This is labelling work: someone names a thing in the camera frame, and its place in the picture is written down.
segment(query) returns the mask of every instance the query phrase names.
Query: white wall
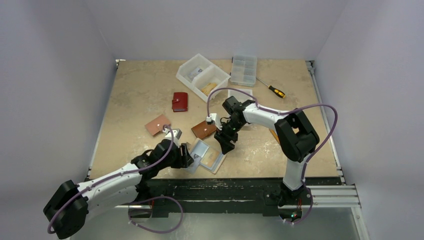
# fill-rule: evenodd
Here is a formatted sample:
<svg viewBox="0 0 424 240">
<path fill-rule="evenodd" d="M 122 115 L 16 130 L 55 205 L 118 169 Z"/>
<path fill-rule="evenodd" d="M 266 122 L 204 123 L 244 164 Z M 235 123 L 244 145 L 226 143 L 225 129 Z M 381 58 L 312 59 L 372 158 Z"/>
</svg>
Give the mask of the white wall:
<svg viewBox="0 0 424 240">
<path fill-rule="evenodd" d="M 43 207 L 84 179 L 114 65 L 82 0 L 0 2 L 0 239 L 49 239 Z"/>
<path fill-rule="evenodd" d="M 116 59 L 315 59 L 347 0 L 86 0 Z"/>
<path fill-rule="evenodd" d="M 316 59 L 372 239 L 424 239 L 424 2 L 351 0 Z"/>
</svg>

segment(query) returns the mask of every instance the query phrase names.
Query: yellow and black screwdriver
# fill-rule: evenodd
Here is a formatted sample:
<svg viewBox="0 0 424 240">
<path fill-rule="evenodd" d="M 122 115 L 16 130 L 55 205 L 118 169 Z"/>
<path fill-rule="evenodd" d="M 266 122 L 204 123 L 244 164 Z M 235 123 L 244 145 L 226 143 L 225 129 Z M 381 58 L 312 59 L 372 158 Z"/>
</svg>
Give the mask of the yellow and black screwdriver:
<svg viewBox="0 0 424 240">
<path fill-rule="evenodd" d="M 271 90 L 273 93 L 275 93 L 275 95 L 277 95 L 277 97 L 282 98 L 282 99 L 286 97 L 286 94 L 283 91 L 281 91 L 281 90 L 279 90 L 279 89 L 277 89 L 277 88 L 275 88 L 271 85 L 266 84 L 265 82 L 263 82 L 258 77 L 256 77 L 256 79 L 259 80 L 261 83 L 265 84 L 268 87 L 269 90 Z"/>
</svg>

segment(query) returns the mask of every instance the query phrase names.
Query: beige tabletop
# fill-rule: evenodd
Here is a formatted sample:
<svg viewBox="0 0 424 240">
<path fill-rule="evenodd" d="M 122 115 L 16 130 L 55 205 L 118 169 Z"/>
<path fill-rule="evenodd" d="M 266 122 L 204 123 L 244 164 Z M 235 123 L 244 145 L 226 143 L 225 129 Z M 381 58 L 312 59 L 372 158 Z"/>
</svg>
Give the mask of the beige tabletop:
<svg viewBox="0 0 424 240">
<path fill-rule="evenodd" d="M 94 153 L 90 178 L 98 178 L 129 163 L 145 150 L 153 149 L 164 137 L 163 133 L 151 136 L 145 124 L 164 114 L 171 127 L 182 130 L 181 142 L 193 143 L 196 139 L 191 128 L 206 118 L 206 103 L 177 78 L 179 66 L 185 60 L 121 61 L 103 119 L 103 125 Z M 231 60 L 212 60 L 229 73 Z M 265 107 L 293 110 L 318 102 L 314 85 L 304 60 L 260 59 L 257 77 L 281 89 L 287 95 L 281 99 L 256 81 L 253 95 Z M 188 111 L 173 112 L 171 101 L 174 92 L 188 93 Z M 210 112 L 226 116 L 222 103 L 227 98 L 222 90 L 210 103 Z M 324 139 L 327 132 L 318 107 L 305 110 L 307 117 Z M 204 140 L 213 148 L 220 145 L 213 135 Z M 287 158 L 269 130 L 253 124 L 243 127 L 238 134 L 235 149 L 230 151 L 219 170 L 213 174 L 199 166 L 195 174 L 183 169 L 166 168 L 156 178 L 259 178 L 283 177 Z M 337 176 L 336 164 L 329 143 L 314 156 L 306 170 L 307 177 Z"/>
</svg>

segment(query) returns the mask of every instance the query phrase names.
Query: purple cable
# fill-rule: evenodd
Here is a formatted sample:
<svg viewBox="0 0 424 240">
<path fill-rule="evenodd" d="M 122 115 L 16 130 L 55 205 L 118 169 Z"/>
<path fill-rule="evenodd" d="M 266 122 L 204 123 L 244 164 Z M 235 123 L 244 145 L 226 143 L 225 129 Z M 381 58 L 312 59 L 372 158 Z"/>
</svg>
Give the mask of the purple cable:
<svg viewBox="0 0 424 240">
<path fill-rule="evenodd" d="M 268 113 L 277 114 L 279 116 L 280 115 L 289 115 L 289 114 L 297 113 L 297 112 L 302 111 L 302 110 L 305 110 L 305 109 L 310 109 L 310 108 L 314 108 L 314 107 L 321 107 L 321 106 L 322 107 L 328 107 L 328 108 L 330 108 L 334 112 L 334 122 L 333 122 L 333 124 L 332 124 L 332 126 L 330 128 L 330 131 L 328 132 L 328 134 L 324 138 L 324 140 L 321 142 L 321 144 L 306 159 L 305 164 L 304 164 L 303 169 L 302 169 L 301 181 L 302 181 L 303 186 L 306 188 L 307 192 L 310 195 L 310 206 L 309 206 L 309 209 L 307 210 L 306 214 L 301 219 L 299 219 L 298 221 L 292 222 L 292 224 L 298 224 L 298 223 L 302 222 L 309 215 L 309 213 L 312 210 L 312 205 L 314 204 L 314 198 L 312 197 L 311 190 L 306 187 L 305 182 L 303 181 L 303 179 L 305 178 L 306 167 L 308 165 L 308 162 L 311 160 L 311 158 L 324 146 L 324 144 L 326 144 L 326 142 L 329 140 L 329 138 L 333 134 L 334 129 L 336 128 L 337 120 L 339 118 L 339 115 L 337 113 L 337 110 L 333 106 L 331 106 L 331 105 L 324 104 L 324 103 L 316 103 L 316 104 L 311 104 L 311 105 L 299 107 L 299 108 L 296 108 L 296 109 L 291 110 L 291 111 L 281 112 L 280 113 L 278 111 L 270 110 L 270 109 L 267 109 L 267 108 L 264 108 L 264 107 L 259 106 L 258 99 L 256 97 L 254 97 L 254 96 L 252 96 L 252 95 L 250 95 L 250 94 L 248 94 L 248 93 L 246 93 L 246 92 L 244 92 L 242 90 L 235 89 L 235 88 L 232 88 L 232 87 L 221 87 L 221 88 L 217 88 L 217 89 L 213 90 L 212 92 L 210 92 L 209 96 L 207 97 L 207 102 L 206 102 L 207 116 L 210 115 L 210 112 L 209 112 L 209 101 L 211 100 L 212 94 L 215 93 L 215 92 L 217 92 L 217 91 L 221 91 L 221 90 L 225 90 L 225 89 L 233 90 L 233 91 L 237 91 L 239 93 L 245 94 L 245 95 L 251 97 L 252 99 L 254 99 L 255 104 L 256 104 L 256 107 L 258 109 L 263 110 L 263 111 L 266 111 Z"/>
<path fill-rule="evenodd" d="M 175 229 L 177 229 L 181 225 L 181 223 L 183 222 L 183 207 L 181 206 L 181 204 L 176 199 L 174 199 L 170 196 L 155 196 L 155 197 L 143 200 L 143 201 L 132 202 L 131 204 L 143 204 L 143 203 L 147 203 L 147 202 L 150 202 L 152 200 L 155 200 L 155 199 L 169 199 L 171 201 L 174 201 L 178 205 L 179 210 L 181 211 L 181 217 L 179 218 L 177 225 L 175 225 L 173 228 L 171 228 L 169 230 L 165 230 L 165 231 L 153 230 L 153 229 L 147 228 L 145 226 L 142 226 L 142 225 L 134 222 L 131 219 L 130 211 L 128 211 L 128 219 L 134 226 L 139 227 L 141 229 L 147 230 L 147 231 L 155 233 L 155 234 L 168 234 L 168 233 L 174 231 Z"/>
<path fill-rule="evenodd" d="M 169 132 L 171 133 L 171 142 L 173 142 L 174 141 L 174 132 L 173 132 L 173 130 L 172 130 L 172 128 L 169 126 L 169 125 L 166 125 L 166 124 L 164 124 L 163 125 L 163 128 L 167 128 L 168 130 L 169 130 Z M 153 163 L 152 165 L 149 165 L 149 166 L 146 166 L 146 167 L 142 167 L 142 168 L 140 168 L 140 169 L 135 169 L 135 170 L 128 170 L 128 171 L 124 171 L 123 172 L 123 174 L 124 175 L 126 175 L 126 174 L 132 174 L 132 173 L 137 173 L 137 172 L 141 172 L 141 171 L 144 171 L 144 170 L 147 170 L 147 169 L 150 169 L 150 168 L 153 168 L 154 166 L 156 166 L 156 165 L 158 165 L 160 162 L 162 162 L 162 160 L 164 160 L 165 158 L 166 158 L 166 156 L 170 153 L 170 151 L 171 151 L 171 148 L 172 148 L 172 144 L 170 144 L 169 145 L 169 147 L 168 147 L 168 150 L 165 152 L 165 155 L 163 155 L 158 161 L 156 161 L 155 163 Z M 70 204 L 70 203 L 72 203 L 75 199 L 77 199 L 79 196 L 81 196 L 82 194 L 84 194 L 85 192 L 87 192 L 87 191 L 89 191 L 91 188 L 94 188 L 95 186 L 97 186 L 97 185 L 99 185 L 99 184 L 102 184 L 102 183 L 104 183 L 104 182 L 106 182 L 106 181 L 108 181 L 108 180 L 110 180 L 110 179 L 113 179 L 113 178 L 116 178 L 116 177 L 120 177 L 121 176 L 121 173 L 119 172 L 119 173 L 116 173 L 116 174 L 113 174 L 113 175 L 110 175 L 110 176 L 108 176 L 108 177 L 105 177 L 105 178 L 103 178 L 103 179 L 101 179 L 101 180 L 99 180 L 99 181 L 97 181 L 97 182 L 95 182 L 95 183 L 93 183 L 92 185 L 91 185 L 91 187 L 90 186 L 88 186 L 88 187 L 86 187 L 86 188 L 84 188 L 83 190 L 81 190 L 80 192 L 78 192 L 77 194 L 75 194 L 73 197 L 71 197 L 61 208 L 59 208 L 59 210 L 53 215 L 53 217 L 51 218 L 51 220 L 50 220 L 50 222 L 48 223 L 48 226 L 47 226 L 47 233 L 49 233 L 49 234 L 55 234 L 56 233 L 56 231 L 55 230 L 53 230 L 52 231 L 52 226 L 53 226 L 53 223 L 56 221 L 56 219 L 58 218 L 58 216 L 59 216 L 59 214 Z"/>
</svg>

